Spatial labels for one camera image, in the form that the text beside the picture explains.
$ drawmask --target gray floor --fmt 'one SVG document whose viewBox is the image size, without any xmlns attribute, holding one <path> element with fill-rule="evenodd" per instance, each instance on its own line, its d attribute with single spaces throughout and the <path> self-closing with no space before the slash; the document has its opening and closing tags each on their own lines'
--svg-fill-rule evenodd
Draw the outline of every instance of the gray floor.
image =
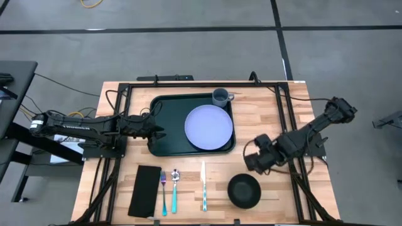
<svg viewBox="0 0 402 226">
<path fill-rule="evenodd" d="M 391 0 L 277 0 L 283 26 L 402 24 Z M 10 0 L 0 30 L 274 25 L 269 1 L 105 0 L 84 9 L 78 0 Z M 287 31 L 295 80 L 311 97 L 345 97 L 356 119 L 323 135 L 340 215 L 348 222 L 400 225 L 400 131 L 371 121 L 402 109 L 402 30 Z M 285 79 L 274 31 L 102 35 L 0 35 L 0 60 L 36 60 L 38 73 L 99 93 L 105 80 L 191 74 L 197 80 Z M 97 99 L 35 78 L 28 95 L 42 109 L 71 112 Z M 26 105 L 33 109 L 29 100 Z M 323 102 L 313 103 L 316 114 Z M 17 115 L 16 122 L 28 126 Z M 26 146 L 20 150 L 27 151 Z M 79 178 L 30 178 L 27 203 L 10 203 L 22 166 L 12 163 L 0 184 L 0 225 L 48 225 L 70 219 Z"/>
</svg>

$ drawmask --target green tray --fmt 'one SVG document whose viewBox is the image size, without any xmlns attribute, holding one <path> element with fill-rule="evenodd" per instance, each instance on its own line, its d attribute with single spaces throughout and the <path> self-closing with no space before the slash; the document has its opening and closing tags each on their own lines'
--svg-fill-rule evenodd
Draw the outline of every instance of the green tray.
<svg viewBox="0 0 402 226">
<path fill-rule="evenodd" d="M 163 132 L 166 136 L 159 139 L 150 150 L 155 156 L 227 153 L 236 145 L 234 129 L 229 141 L 221 148 L 215 150 L 197 148 L 186 137 L 184 122 L 188 113 L 198 106 L 212 104 L 212 93 L 158 96 L 152 100 L 150 109 L 152 110 L 158 102 L 162 102 L 163 105 L 159 113 L 159 106 L 156 106 L 155 122 L 158 126 L 165 129 Z M 228 113 L 233 122 L 231 103 L 228 102 L 223 109 Z"/>
</svg>

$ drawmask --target teal handle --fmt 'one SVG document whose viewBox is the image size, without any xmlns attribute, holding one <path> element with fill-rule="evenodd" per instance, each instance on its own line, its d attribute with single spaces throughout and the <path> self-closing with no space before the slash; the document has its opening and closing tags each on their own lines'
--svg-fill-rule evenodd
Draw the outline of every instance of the teal handle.
<svg viewBox="0 0 402 226">
<path fill-rule="evenodd" d="M 163 187 L 163 211 L 162 211 L 163 216 L 168 215 L 168 210 L 166 209 L 166 202 L 165 202 L 165 186 Z"/>
<path fill-rule="evenodd" d="M 203 202 L 202 202 L 202 210 L 203 211 L 207 211 L 207 185 L 206 184 L 204 184 L 204 192 L 203 192 L 203 195 L 202 195 L 202 200 L 203 200 Z"/>
<path fill-rule="evenodd" d="M 177 204 L 176 204 L 176 201 L 177 201 L 176 186 L 177 186 L 177 184 L 175 183 L 173 185 L 173 200 L 171 201 L 171 212 L 172 213 L 177 212 L 177 209 L 176 209 L 176 207 L 177 207 Z"/>
</svg>

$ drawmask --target butcher block tabletop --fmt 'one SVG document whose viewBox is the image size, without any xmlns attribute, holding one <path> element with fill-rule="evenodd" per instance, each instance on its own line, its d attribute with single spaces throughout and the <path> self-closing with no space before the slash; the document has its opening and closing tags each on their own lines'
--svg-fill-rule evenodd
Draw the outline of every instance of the butcher block tabletop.
<svg viewBox="0 0 402 226">
<path fill-rule="evenodd" d="M 292 97 L 309 98 L 306 83 L 288 83 Z M 117 90 L 118 86 L 119 82 L 104 82 L 97 108 L 97 116 L 113 115 L 113 110 L 107 103 L 105 91 Z M 216 88 L 134 88 L 131 94 L 129 115 L 138 115 L 141 109 L 149 107 L 151 101 L 159 95 L 211 93 Z M 275 172 L 271 172 L 270 175 L 266 176 L 259 175 L 254 171 L 247 171 L 242 157 L 243 147 L 247 141 L 264 133 L 274 139 L 282 132 L 275 94 L 266 87 L 225 87 L 225 89 L 235 95 L 235 99 L 232 101 L 234 130 L 236 133 L 235 148 L 227 154 L 156 157 L 148 151 L 146 140 L 129 137 L 126 155 L 121 160 L 112 224 L 153 224 L 151 220 L 128 215 L 138 165 L 159 166 L 167 172 L 165 190 L 168 215 L 162 216 L 163 193 L 161 184 L 158 188 L 155 206 L 155 217 L 160 220 L 160 224 L 223 224 L 233 223 L 236 218 L 240 219 L 241 223 L 298 223 L 290 176 Z M 116 94 L 109 93 L 109 97 L 111 102 L 115 103 Z M 290 128 L 284 97 L 282 98 L 282 103 L 288 122 L 287 125 Z M 292 100 L 292 104 L 298 128 L 314 119 L 313 109 L 309 101 Z M 249 145 L 246 154 L 255 153 L 257 150 L 254 145 Z M 95 158 L 89 159 L 84 164 L 72 220 L 78 219 L 88 208 L 98 160 Z M 202 161 L 205 161 L 207 178 L 208 211 L 206 212 L 202 210 L 203 183 L 200 180 Z M 305 161 L 308 170 L 311 167 L 310 158 L 305 158 Z M 109 172 L 111 172 L 113 161 L 111 163 Z M 180 171 L 180 181 L 177 184 L 177 213 L 171 213 L 173 182 L 170 172 L 173 169 Z M 288 170 L 288 168 L 284 166 L 281 167 L 281 170 Z M 230 179 L 240 173 L 247 173 L 255 177 L 262 189 L 259 203 L 248 210 L 234 206 L 227 195 L 227 185 Z M 101 174 L 102 167 L 99 168 L 94 196 L 99 191 Z M 329 214 L 339 218 L 327 167 L 321 161 L 315 160 L 314 169 L 308 179 L 311 191 L 317 200 Z M 301 191 L 300 194 L 304 216 L 308 218 L 305 196 Z M 103 201 L 100 220 L 106 219 L 108 199 L 109 194 L 107 193 Z"/>
</svg>

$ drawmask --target mug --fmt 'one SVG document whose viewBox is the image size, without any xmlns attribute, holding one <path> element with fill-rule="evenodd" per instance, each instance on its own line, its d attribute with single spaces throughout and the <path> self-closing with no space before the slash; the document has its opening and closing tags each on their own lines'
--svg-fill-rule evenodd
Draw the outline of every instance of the mug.
<svg viewBox="0 0 402 226">
<path fill-rule="evenodd" d="M 228 101 L 234 99 L 234 94 L 228 93 L 226 89 L 215 89 L 212 93 L 212 103 L 218 107 L 225 107 Z"/>
</svg>

